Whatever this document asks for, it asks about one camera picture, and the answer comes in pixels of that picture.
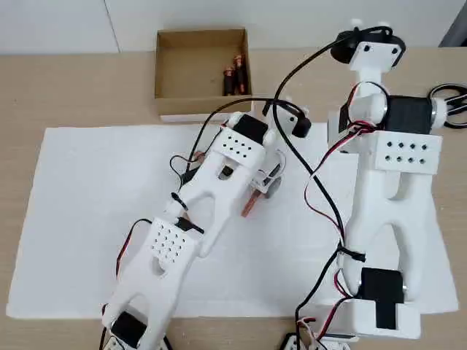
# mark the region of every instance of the open cardboard box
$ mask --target open cardboard box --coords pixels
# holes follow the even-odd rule
[[[251,95],[223,96],[224,69],[242,54],[252,94],[247,31],[239,29],[158,31],[155,98],[165,122],[199,121],[219,106]],[[249,112],[251,103],[223,112]],[[225,119],[220,115],[218,120]]]

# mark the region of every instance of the table surface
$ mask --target table surface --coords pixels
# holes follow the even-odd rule
[[[281,79],[313,49],[252,50],[255,94],[271,95]],[[409,49],[385,77],[393,94],[424,96],[442,82],[467,82],[467,50]],[[29,191],[47,127],[159,123],[153,98],[151,52],[0,56],[0,300],[7,303]],[[340,106],[354,76],[329,55],[290,82],[286,94],[306,104],[314,121]],[[433,193],[458,288],[467,301],[467,131],[443,130],[443,152]],[[355,349],[461,350],[467,343],[467,311],[422,318],[419,341],[362,340]],[[175,319],[169,338],[182,349],[278,349],[291,319]],[[1,349],[97,349],[99,321],[22,321],[0,316]]]

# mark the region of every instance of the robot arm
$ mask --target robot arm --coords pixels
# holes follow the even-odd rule
[[[345,62],[358,76],[353,97],[340,112],[331,114],[328,122],[330,144],[340,138],[349,122],[377,125],[376,131],[357,136],[344,148],[359,154],[352,216],[345,229],[346,248],[367,253],[383,226],[391,225],[400,252],[396,271],[367,268],[348,255],[342,257],[344,279],[355,298],[339,308],[330,333],[420,336],[420,313],[410,302],[420,293],[431,183],[441,151],[442,137],[431,131],[444,124],[447,107],[437,98],[391,96],[381,85],[382,73],[397,64],[404,50],[399,38],[389,42],[361,38]],[[333,56],[343,61],[339,48],[337,51]]]
[[[292,123],[287,111],[281,115]],[[276,131],[264,122],[240,112],[231,115],[194,177],[172,193],[165,212],[153,220],[145,242],[119,276],[102,317],[118,344],[156,349],[192,262],[209,254],[247,188],[259,186],[253,180],[275,140]],[[267,191],[269,185],[261,182],[260,188]],[[205,197],[215,202],[213,220],[210,227],[199,227],[184,215]],[[146,301],[145,315],[132,310],[131,301],[139,297]]]

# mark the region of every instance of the white paper sheet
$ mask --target white paper sheet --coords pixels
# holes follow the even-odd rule
[[[325,151],[325,128],[315,124],[306,140],[294,140],[312,163]],[[198,125],[47,129],[7,314],[100,317],[115,286],[115,258],[131,224],[163,211],[169,193],[178,187],[169,158],[186,155],[198,130]],[[207,129],[204,145],[216,130]],[[287,168],[277,194],[257,203],[248,218],[233,218],[208,258],[194,262],[176,316],[291,316],[312,287],[336,246],[337,234],[329,222],[305,207],[306,173],[286,154]],[[337,154],[320,172],[345,221],[352,206],[356,164],[356,156]],[[314,185],[309,198],[329,211]],[[128,257],[143,241],[145,225],[135,230]],[[424,292],[417,305],[423,313],[457,310],[440,232],[432,230],[431,238]],[[368,254],[368,264],[396,268],[397,260],[393,236],[382,232]],[[337,297],[329,274],[315,300],[331,303]]]

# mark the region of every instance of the black wire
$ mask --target black wire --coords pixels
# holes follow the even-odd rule
[[[393,30],[390,27],[387,26],[376,26],[376,27],[370,27],[367,29],[363,29],[362,31],[353,31],[351,34],[348,36],[344,36],[341,39],[334,40],[330,44],[327,44],[323,48],[319,49],[317,52],[315,52],[313,55],[309,56],[305,61],[300,63],[297,67],[295,67],[280,83],[279,87],[276,90],[276,93],[274,95],[274,100],[272,101],[272,115],[274,118],[274,122],[276,124],[277,130],[279,131],[281,137],[284,139],[284,142],[292,153],[297,157],[297,159],[300,161],[300,163],[304,166],[304,168],[308,171],[309,175],[311,176],[314,171],[312,167],[307,163],[307,161],[301,156],[300,152],[293,146],[292,142],[290,139],[287,137],[287,134],[284,132],[282,129],[280,123],[279,123],[279,118],[277,116],[277,102],[279,100],[281,92],[284,90],[285,85],[288,83],[292,77],[297,74],[303,67],[305,67],[308,63],[312,62],[314,59],[331,49],[332,47],[341,44],[342,42],[345,42],[351,38],[353,38],[355,35],[358,34],[364,34],[364,33],[371,33],[373,31],[386,31],[388,36],[393,35]],[[336,216],[336,222],[338,226],[342,229],[342,232],[344,232],[344,224],[342,223],[342,218],[339,213],[339,210],[337,209],[336,204],[334,203],[332,197],[329,195],[328,191],[324,188],[323,184],[321,181],[317,178],[317,176],[313,176],[313,180],[316,183],[316,185],[319,187],[321,193],[324,195],[326,200],[328,201],[329,205],[331,206],[334,215]],[[316,293],[318,288],[321,285],[321,282],[323,281],[326,272],[328,271],[329,267],[331,266],[331,263],[336,259],[337,254],[339,253],[339,247],[336,249],[336,251],[331,255],[327,263],[325,264],[323,270],[321,271],[320,276],[318,277],[318,280],[316,281],[316,284],[313,286],[312,291],[306,296],[305,300],[300,303],[297,306],[296,312],[295,312],[295,321],[296,321],[296,338],[297,338],[297,350],[300,350],[300,332],[299,332],[299,327],[298,327],[298,315],[300,312],[300,309],[303,308],[309,300],[312,298],[312,296]]]
[[[106,333],[107,333],[107,328],[104,327],[104,329],[102,330],[101,341],[99,342],[99,350],[102,350],[104,348],[104,340],[105,340]]]
[[[243,103],[243,102],[252,102],[252,101],[262,101],[262,102],[275,101],[275,103],[278,104],[279,106],[285,105],[285,106],[293,107],[294,109],[296,109],[297,111],[299,111],[300,113],[302,113],[304,115],[304,112],[302,111],[302,109],[299,106],[297,106],[296,104],[293,104],[290,101],[281,100],[280,98],[249,97],[249,98],[240,98],[239,100],[229,102],[228,104],[224,104],[223,106],[220,106],[219,108],[214,110],[213,113],[211,113],[208,116],[208,118],[206,118],[206,120],[203,122],[203,125],[201,126],[201,129],[200,129],[200,131],[198,133],[198,136],[196,137],[195,143],[193,144],[193,148],[191,149],[190,156],[188,157],[188,159],[189,160],[193,159],[193,156],[194,156],[194,154],[196,152],[196,147],[198,146],[199,140],[201,139],[201,136],[203,135],[204,129],[206,128],[206,126],[208,125],[208,123],[212,119],[212,117],[214,117],[217,113],[221,112],[222,110],[224,110],[224,109],[226,109],[226,108],[228,108],[230,106],[233,106],[235,104],[240,104],[240,103]],[[188,172],[189,170],[190,170],[190,163],[187,163],[187,167],[186,167],[185,171]]]
[[[326,348],[326,346],[325,346],[323,343],[321,343],[321,341],[319,341],[318,339],[317,339],[316,341],[321,345],[321,347],[322,347],[324,350],[328,350],[328,348]]]
[[[303,308],[309,300],[312,298],[312,296],[318,291],[318,288],[320,288],[321,283],[323,282],[323,279],[326,276],[326,273],[328,272],[331,264],[333,261],[337,258],[337,254],[339,253],[339,248],[337,248],[334,253],[329,257],[328,261],[324,265],[323,269],[321,270],[320,276],[318,277],[318,280],[316,280],[313,289],[311,290],[310,293],[306,296],[304,301],[302,301],[300,304],[298,304],[297,308],[295,309],[295,331],[296,331],[296,337],[297,337],[297,349],[300,349],[300,326],[298,325],[298,318],[300,315],[300,310]]]
[[[300,152],[293,146],[292,142],[287,137],[287,134],[284,132],[284,130],[282,129],[282,127],[281,127],[281,125],[279,123],[279,118],[277,116],[277,102],[279,100],[279,96],[280,96],[281,92],[284,90],[284,87],[288,83],[288,81],[290,79],[292,79],[292,77],[295,74],[297,74],[308,63],[312,62],[315,58],[319,57],[320,55],[322,55],[323,53],[325,53],[326,51],[328,51],[332,47],[353,38],[356,34],[370,33],[372,31],[386,31],[388,36],[393,35],[392,28],[387,27],[387,26],[377,26],[377,27],[371,27],[371,28],[363,29],[362,31],[357,31],[357,32],[354,31],[348,36],[344,36],[341,39],[335,40],[335,41],[331,42],[330,44],[327,44],[326,46],[324,46],[323,48],[321,48],[317,52],[315,52],[313,55],[309,56],[305,61],[303,61],[297,67],[295,67],[283,79],[283,81],[280,83],[279,87],[276,90],[276,93],[274,95],[274,100],[272,101],[272,115],[273,115],[273,118],[274,118],[274,122],[276,123],[277,130],[279,131],[281,137],[284,139],[284,142],[286,143],[286,145],[288,145],[288,147],[290,148],[292,153],[297,157],[297,159],[300,161],[300,163],[305,167],[305,169],[308,171],[310,176],[314,173],[312,167],[309,166],[307,161],[301,156]],[[331,206],[331,209],[332,209],[334,215],[336,216],[337,224],[338,224],[338,226],[341,228],[341,230],[343,232],[344,231],[344,224],[342,223],[341,215],[339,213],[339,210],[337,209],[336,204],[334,203],[334,200],[329,195],[328,191],[324,188],[323,184],[321,183],[321,181],[318,179],[317,176],[313,176],[313,180],[316,183],[316,185],[318,186],[318,188],[320,189],[321,193],[326,198],[329,205]]]
[[[187,158],[185,158],[185,157],[183,157],[181,155],[173,155],[170,158],[169,166],[170,166],[170,169],[172,169],[172,171],[178,176],[178,178],[180,180],[180,185],[178,187],[178,190],[180,191],[180,188],[182,188],[182,186],[183,186],[183,178],[182,178],[182,174],[179,173],[177,170],[175,170],[174,165],[172,164],[172,162],[174,161],[175,158],[179,158],[181,160],[184,160],[187,164],[191,164],[191,163],[196,163],[198,161],[199,157],[197,157],[196,159],[193,159],[193,160],[188,160]]]

